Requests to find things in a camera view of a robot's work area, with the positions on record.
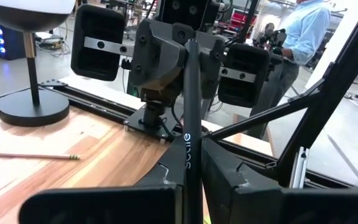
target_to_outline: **lamp base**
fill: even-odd
[[[0,119],[14,126],[40,127],[67,117],[69,102],[65,96],[39,90],[40,104],[34,105],[30,90],[12,93],[0,99]]]

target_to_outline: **light blue shirt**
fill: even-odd
[[[330,20],[331,11],[324,0],[298,4],[280,26],[287,33],[283,47],[292,50],[293,60],[289,61],[306,65],[320,46]]]

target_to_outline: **gray pants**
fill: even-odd
[[[258,103],[252,108],[250,116],[268,110],[278,105],[284,94],[295,82],[299,74],[299,65],[284,60],[277,65],[269,75],[268,82],[265,82],[259,95]],[[247,135],[262,139],[267,123],[250,128]]]

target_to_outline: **pencil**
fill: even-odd
[[[70,155],[70,154],[25,154],[25,153],[10,153],[10,152],[0,152],[0,157],[25,157],[25,158],[34,158],[34,159],[70,159],[70,160],[79,160],[79,155]]]

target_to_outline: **computer tower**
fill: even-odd
[[[22,32],[0,26],[0,58],[6,60],[25,58],[25,48]]]

